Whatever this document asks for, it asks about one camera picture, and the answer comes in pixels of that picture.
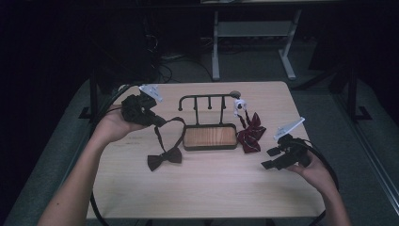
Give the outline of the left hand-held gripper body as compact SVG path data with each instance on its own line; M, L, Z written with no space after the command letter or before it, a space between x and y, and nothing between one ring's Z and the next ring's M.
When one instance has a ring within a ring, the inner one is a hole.
M153 124L153 118L157 116L152 108L158 102L163 101L163 97L158 91L156 85L141 85L138 87L138 95L130 95L121 102L122 117L128 122L150 126Z

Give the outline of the dark brown bow tie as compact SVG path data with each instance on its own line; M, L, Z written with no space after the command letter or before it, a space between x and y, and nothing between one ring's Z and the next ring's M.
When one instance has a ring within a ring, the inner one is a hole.
M183 161L183 155L179 148L179 145L184 140L185 129L182 130L182 133L181 133L179 139L176 141L174 146L172 148L170 148L169 150L166 150L164 147L163 139L162 139L162 136L161 136L158 126L154 127L154 132L157 135L158 142L159 142L163 152L158 155L150 154L147 156L147 165L148 165L149 169L151 171L155 171L165 161L168 161L170 163L175 163L175 164L181 164Z

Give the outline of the grey metal desk frame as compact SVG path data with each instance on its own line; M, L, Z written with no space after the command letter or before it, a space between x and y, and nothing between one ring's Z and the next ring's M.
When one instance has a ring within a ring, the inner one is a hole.
M219 12L214 13L214 33L212 51L212 79L220 80L218 42L220 38L259 38L285 37L285 46L279 49L279 58L289 80L296 75L288 57L302 10L298 9L291 21L227 22L219 20Z

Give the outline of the black metal stand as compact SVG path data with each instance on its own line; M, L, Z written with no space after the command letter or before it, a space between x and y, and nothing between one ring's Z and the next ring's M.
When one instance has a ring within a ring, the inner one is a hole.
M357 63L352 62L348 67L348 88L346 111L353 122L370 121L371 115L364 106L357 106L358 73Z
M92 72L89 77L89 106L82 109L79 118L93 121L97 115L97 108L97 76Z

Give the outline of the red striped bow tie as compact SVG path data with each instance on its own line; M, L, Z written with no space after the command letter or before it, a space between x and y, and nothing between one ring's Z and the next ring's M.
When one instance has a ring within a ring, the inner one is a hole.
M255 112L250 118L247 113L247 102L242 99L236 99L234 101L233 114L243 126L243 129L236 133L236 138L242 145L244 153L259 152L261 150L259 140L262 138L266 128L262 126L258 113Z

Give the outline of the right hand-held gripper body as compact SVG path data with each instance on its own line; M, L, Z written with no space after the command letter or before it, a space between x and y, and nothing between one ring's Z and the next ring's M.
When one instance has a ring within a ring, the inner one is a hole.
M283 155L274 160L276 169L286 169L295 163L307 167L311 163L308 157L309 147L305 144L304 140L293 138L290 135L290 133L304 120L303 117L300 117L297 121L282 125L277 129L274 140L278 142L278 149L283 152Z

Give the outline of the black rack with wooden tray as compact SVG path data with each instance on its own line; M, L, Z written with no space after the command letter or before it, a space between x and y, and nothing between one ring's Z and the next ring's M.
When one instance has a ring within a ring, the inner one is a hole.
M180 98L178 110L184 110L184 101L193 101L195 122L184 127L185 135L183 146L186 151L213 151L213 150L234 150L237 147L236 125L225 123L224 111L227 108L226 99L240 101L241 93L233 90L223 94L191 94ZM208 110L214 110L213 100L217 99L219 104L218 123L201 123L200 109L204 106Z

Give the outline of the person's right hand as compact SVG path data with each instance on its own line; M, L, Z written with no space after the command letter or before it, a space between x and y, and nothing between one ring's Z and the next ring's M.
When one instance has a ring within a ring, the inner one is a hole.
M321 160L313 153L307 153L307 157L311 161L307 167L302 165L292 165L288 167L287 170L300 175L320 193L327 191L330 187L334 188L334 181Z

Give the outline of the person's left hand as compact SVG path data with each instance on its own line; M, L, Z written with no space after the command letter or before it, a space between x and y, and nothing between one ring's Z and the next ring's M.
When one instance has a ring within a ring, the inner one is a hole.
M122 117L120 105L111 105L98 122L91 138L102 144L109 144L144 128L145 125L126 121Z

